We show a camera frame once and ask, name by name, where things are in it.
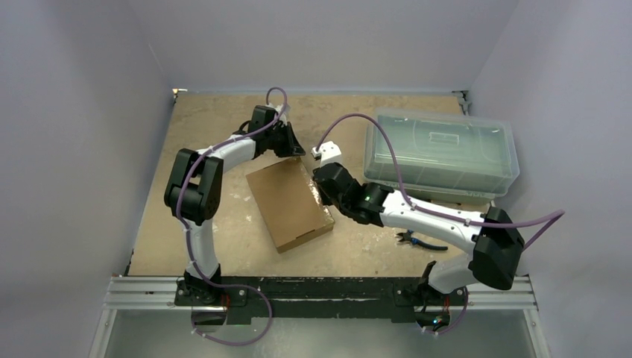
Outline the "brown cardboard express box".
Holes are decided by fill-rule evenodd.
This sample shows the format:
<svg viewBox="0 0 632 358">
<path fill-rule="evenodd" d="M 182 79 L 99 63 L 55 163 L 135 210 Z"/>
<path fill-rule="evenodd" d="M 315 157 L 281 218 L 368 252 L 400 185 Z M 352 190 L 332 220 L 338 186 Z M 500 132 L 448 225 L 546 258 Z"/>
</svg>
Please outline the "brown cardboard express box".
<svg viewBox="0 0 632 358">
<path fill-rule="evenodd" d="M 278 253 L 333 230 L 335 220 L 299 157 L 251 172 L 246 179 Z"/>
</svg>

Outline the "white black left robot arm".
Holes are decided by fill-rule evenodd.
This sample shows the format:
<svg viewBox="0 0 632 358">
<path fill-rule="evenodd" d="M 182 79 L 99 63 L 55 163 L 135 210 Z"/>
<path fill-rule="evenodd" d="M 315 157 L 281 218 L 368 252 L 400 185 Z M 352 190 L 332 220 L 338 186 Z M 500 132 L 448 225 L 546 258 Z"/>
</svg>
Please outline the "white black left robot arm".
<svg viewBox="0 0 632 358">
<path fill-rule="evenodd" d="M 206 149 L 177 152 L 164 202 L 183 225 L 189 263 L 185 288 L 205 305 L 222 295 L 219 263 L 213 244 L 212 219 L 221 201 L 223 176 L 266 151 L 279 158 L 305 155 L 288 121 L 288 106 L 257 105 L 250 120 L 226 140 Z"/>
</svg>

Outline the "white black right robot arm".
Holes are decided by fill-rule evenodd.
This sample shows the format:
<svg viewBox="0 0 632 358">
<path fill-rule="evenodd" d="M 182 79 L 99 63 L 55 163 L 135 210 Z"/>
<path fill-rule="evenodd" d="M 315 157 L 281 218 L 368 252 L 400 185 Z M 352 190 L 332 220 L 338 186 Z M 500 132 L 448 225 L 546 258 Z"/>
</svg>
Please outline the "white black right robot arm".
<svg viewBox="0 0 632 358">
<path fill-rule="evenodd" d="M 504 210 L 491 207 L 480 213 L 406 201 L 390 186 L 360 184 L 340 163 L 316 168 L 312 179 L 323 203 L 354 222 L 411 230 L 461 250 L 456 257 L 427 266 L 418 284 L 425 302 L 435 304 L 473 283 L 498 290 L 512 287 L 525 242 Z"/>
</svg>

